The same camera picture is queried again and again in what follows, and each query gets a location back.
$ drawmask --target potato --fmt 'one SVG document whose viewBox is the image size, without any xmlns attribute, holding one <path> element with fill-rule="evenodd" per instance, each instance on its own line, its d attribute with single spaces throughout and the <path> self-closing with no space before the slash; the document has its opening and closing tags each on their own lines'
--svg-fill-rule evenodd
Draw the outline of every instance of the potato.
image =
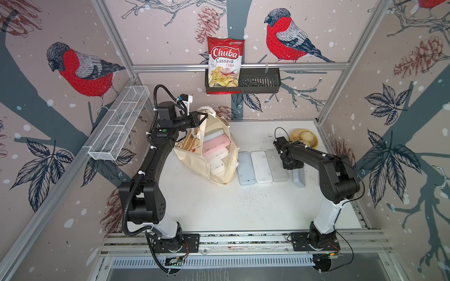
<svg viewBox="0 0 450 281">
<path fill-rule="evenodd" d="M 306 140 L 307 142 L 312 142 L 314 140 L 314 136 L 311 132 L 301 133 L 300 138 Z"/>
<path fill-rule="evenodd" d="M 301 139 L 300 141 L 301 141 L 302 143 L 304 143 L 305 145 L 311 147 L 311 145 L 309 144 L 308 141 L 306 141 L 306 140 L 304 140 L 304 139 Z"/>
</svg>

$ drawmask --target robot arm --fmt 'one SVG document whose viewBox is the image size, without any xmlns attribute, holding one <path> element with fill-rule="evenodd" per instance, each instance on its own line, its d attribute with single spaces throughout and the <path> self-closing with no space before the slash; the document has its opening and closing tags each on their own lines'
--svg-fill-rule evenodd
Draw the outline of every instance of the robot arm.
<svg viewBox="0 0 450 281">
<path fill-rule="evenodd" d="M 309 245 L 316 250 L 336 239 L 335 222 L 343 205 L 359 191 L 356 173 L 346 155 L 327 155 L 301 142 L 288 142 L 286 138 L 274 141 L 285 169 L 300 169 L 304 163 L 319 171 L 319 185 L 324 199 L 319 214 L 311 222 Z"/>
</svg>

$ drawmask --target black wall basket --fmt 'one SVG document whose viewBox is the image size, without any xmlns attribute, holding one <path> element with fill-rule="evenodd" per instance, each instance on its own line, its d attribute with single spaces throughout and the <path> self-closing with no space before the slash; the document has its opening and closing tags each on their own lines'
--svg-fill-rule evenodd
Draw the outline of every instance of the black wall basket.
<svg viewBox="0 0 450 281">
<path fill-rule="evenodd" d="M 279 68 L 241 68 L 238 87 L 209 87 L 208 69 L 205 71 L 207 92 L 241 92 L 242 94 L 274 94 L 281 86 Z"/>
</svg>

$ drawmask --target plastic container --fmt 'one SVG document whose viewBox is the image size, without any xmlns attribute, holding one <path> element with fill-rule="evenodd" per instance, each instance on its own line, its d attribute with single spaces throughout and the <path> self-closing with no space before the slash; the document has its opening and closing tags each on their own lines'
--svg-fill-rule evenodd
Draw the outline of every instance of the plastic container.
<svg viewBox="0 0 450 281">
<path fill-rule="evenodd" d="M 258 184 L 267 184 L 273 181 L 272 173 L 270 172 L 269 162 L 267 161 L 266 153 L 263 150 L 252 151 L 253 169 L 255 170 L 255 178 Z"/>
<path fill-rule="evenodd" d="M 305 169 L 294 169 L 292 170 L 294 176 L 294 183 L 298 187 L 305 187 Z"/>
<path fill-rule="evenodd" d="M 209 87 L 208 69 L 205 71 L 205 87 L 210 94 L 214 92 L 233 92 L 233 94 L 274 94 L 281 86 L 279 68 L 241 68 L 238 87 Z"/>
<path fill-rule="evenodd" d="M 252 159 L 247 151 L 238 153 L 238 178 L 243 186 L 256 183 L 255 171 L 253 170 Z"/>
<path fill-rule="evenodd" d="M 265 151 L 267 161 L 269 162 L 270 172 L 275 183 L 286 182 L 289 179 L 288 172 L 283 169 L 283 162 L 276 149 Z"/>
</svg>

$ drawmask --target cassava chips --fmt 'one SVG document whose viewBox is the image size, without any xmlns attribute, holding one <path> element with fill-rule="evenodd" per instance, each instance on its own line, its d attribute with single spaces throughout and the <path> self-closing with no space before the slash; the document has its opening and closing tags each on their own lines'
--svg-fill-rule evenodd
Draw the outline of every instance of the cassava chips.
<svg viewBox="0 0 450 281">
<path fill-rule="evenodd" d="M 208 84 L 210 87 L 237 87 L 244 40 L 208 37 Z"/>
</svg>

